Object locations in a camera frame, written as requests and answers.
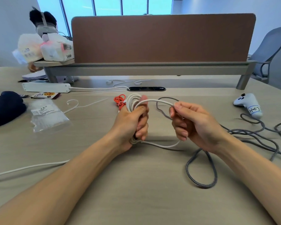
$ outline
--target wooden desk surface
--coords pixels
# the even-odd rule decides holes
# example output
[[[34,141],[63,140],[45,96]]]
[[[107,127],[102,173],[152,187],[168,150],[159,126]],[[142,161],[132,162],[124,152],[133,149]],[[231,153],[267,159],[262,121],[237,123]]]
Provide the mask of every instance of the wooden desk surface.
[[[21,84],[16,82],[26,73],[26,68],[0,68],[0,93],[13,90],[26,94]],[[181,77],[186,80],[202,78],[207,82],[215,78],[221,78],[225,82],[237,82],[239,78]],[[0,172],[39,163],[64,161],[78,155],[110,129],[117,115],[113,97],[123,92],[62,94],[54,101],[61,110],[71,107],[66,104],[69,99],[78,99],[80,105],[103,98],[109,99],[67,113],[72,125],[54,135],[33,133],[29,112],[1,126]],[[260,127],[239,119],[245,109],[232,105],[240,94],[250,92],[258,99],[264,113],[262,120],[266,126],[272,128],[280,123],[281,90],[254,79],[250,79],[244,91],[235,88],[168,88],[165,92],[146,94],[149,98],[172,96],[179,100],[199,103],[228,128],[256,130]],[[156,110],[155,103],[152,102],[149,106],[148,140],[164,145],[176,142],[171,122]],[[166,105],[160,107],[168,110]],[[278,134],[265,131],[262,135],[274,139],[281,149],[281,138]],[[269,152],[251,147],[266,158],[270,157]],[[186,151],[174,152],[137,144],[124,155],[117,157],[88,188],[67,224],[274,224],[252,193],[215,155],[212,157],[218,172],[217,185],[208,190],[197,188],[185,173],[185,163],[197,147],[188,140],[179,144],[177,148]],[[281,167],[281,156],[278,155],[274,163]],[[0,206],[56,169],[42,167],[0,176]],[[213,172],[204,153],[199,154],[189,170],[193,177],[202,183],[210,183],[213,180]]]

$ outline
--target dark blue cloth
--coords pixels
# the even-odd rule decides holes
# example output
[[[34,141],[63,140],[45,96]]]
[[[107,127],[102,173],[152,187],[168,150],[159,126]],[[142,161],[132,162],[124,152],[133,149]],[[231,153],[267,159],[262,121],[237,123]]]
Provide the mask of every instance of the dark blue cloth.
[[[26,111],[23,99],[13,91],[4,91],[0,95],[0,126],[4,125]]]

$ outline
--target black hair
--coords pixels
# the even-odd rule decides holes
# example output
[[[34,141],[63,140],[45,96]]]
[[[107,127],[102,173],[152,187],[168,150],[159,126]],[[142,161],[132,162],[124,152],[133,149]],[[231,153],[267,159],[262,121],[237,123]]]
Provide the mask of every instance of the black hair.
[[[40,23],[43,24],[41,12],[39,10],[37,10],[35,7],[32,7],[32,8],[33,8],[33,10],[31,10],[29,13],[30,21],[35,26],[37,26]],[[56,19],[51,13],[44,12],[44,16],[45,16],[45,20],[47,23],[53,24],[56,27],[56,25],[57,25]]]

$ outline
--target white label with text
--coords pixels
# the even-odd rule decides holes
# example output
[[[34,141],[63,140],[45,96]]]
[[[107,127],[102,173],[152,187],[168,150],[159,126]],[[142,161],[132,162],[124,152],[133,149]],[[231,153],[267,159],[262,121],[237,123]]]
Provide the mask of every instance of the white label with text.
[[[261,112],[260,106],[258,106],[258,105],[250,106],[248,110],[249,110],[250,114],[252,114],[254,112]]]
[[[41,109],[34,109],[31,110],[33,115],[47,115],[52,112],[60,111],[57,106],[55,105],[47,105],[42,107]]]

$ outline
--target gray braided cable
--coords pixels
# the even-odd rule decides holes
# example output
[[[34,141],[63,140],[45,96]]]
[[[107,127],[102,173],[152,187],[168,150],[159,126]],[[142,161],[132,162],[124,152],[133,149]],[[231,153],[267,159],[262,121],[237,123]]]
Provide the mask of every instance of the gray braided cable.
[[[174,100],[176,100],[176,101],[179,101],[179,100],[177,100],[177,99],[175,99],[175,98],[172,98],[172,97],[161,97],[161,98],[159,98],[159,100],[162,99],[162,98],[174,99]],[[168,119],[171,119],[171,117],[169,117],[168,115],[166,115],[163,110],[161,110],[161,109],[158,108],[158,103],[156,103],[156,108],[157,108],[159,111],[161,111],[162,114],[163,114],[165,117],[167,117]],[[247,119],[245,119],[243,116],[247,116],[247,117],[249,117],[249,118],[251,118],[251,119],[254,119],[254,120],[257,121],[257,122],[247,120]],[[254,142],[254,141],[251,141],[251,140],[241,140],[241,141],[244,142],[244,143],[253,144],[253,145],[258,146],[258,147],[260,147],[260,148],[262,148],[262,149],[265,149],[265,150],[268,150],[268,151],[273,152],[273,154],[271,155],[271,157],[270,157],[270,159],[269,159],[270,161],[273,161],[273,159],[276,157],[277,154],[280,154],[280,155],[281,155],[281,151],[280,151],[279,145],[278,145],[275,141],[273,141],[272,139],[267,138],[267,137],[264,137],[264,136],[262,136],[262,135],[259,134],[259,132],[261,132],[261,131],[263,131],[263,130],[268,130],[268,131],[271,131],[271,132],[278,133],[278,134],[281,136],[281,130],[278,130],[278,127],[281,126],[281,123],[275,125],[275,126],[274,126],[274,129],[270,129],[270,128],[267,128],[266,125],[265,125],[261,120],[258,120],[257,118],[254,118],[254,117],[252,117],[252,116],[250,116],[250,115],[247,115],[247,114],[240,114],[240,117],[241,117],[242,120],[244,120],[244,121],[246,121],[246,122],[249,122],[249,123],[251,123],[251,124],[260,124],[262,128],[259,129],[259,130],[256,130],[256,131],[251,131],[251,130],[245,130],[245,129],[232,129],[232,130],[230,130],[230,129],[226,128],[225,126],[222,126],[222,125],[221,125],[221,127],[224,128],[224,129],[226,129],[226,130],[228,131],[228,133],[230,133],[231,135],[238,134],[238,135],[247,135],[247,136],[253,137],[255,140],[258,141],[259,144],[256,143],[256,142]],[[271,143],[273,143],[273,144],[275,145],[276,148],[273,148],[273,147],[271,147],[271,146],[269,146],[269,145],[266,145],[266,144],[263,143],[258,137],[260,137],[260,138],[262,138],[262,139],[265,139],[265,140],[267,140],[267,141],[270,141]],[[211,165],[211,167],[212,167],[212,169],[213,169],[214,180],[213,180],[212,183],[210,183],[210,184],[202,184],[202,183],[199,183],[198,181],[196,181],[196,180],[190,175],[189,170],[188,170],[189,165],[197,158],[197,155],[198,155],[198,153],[199,153],[200,151],[204,151],[204,150],[202,150],[201,148],[199,148],[197,151],[195,151],[194,155],[187,161],[186,166],[185,166],[185,170],[186,170],[186,174],[187,174],[187,176],[189,177],[189,179],[190,179],[192,182],[194,182],[197,186],[199,186],[199,187],[201,187],[201,188],[203,188],[203,189],[209,189],[209,188],[211,188],[211,187],[214,187],[214,186],[216,185],[216,183],[217,183],[217,171],[216,171],[214,162],[213,162],[213,160],[212,160],[212,158],[211,158],[209,152],[204,151],[204,152],[206,153],[207,158],[208,158],[208,160],[209,160],[209,163],[210,163],[210,165]]]

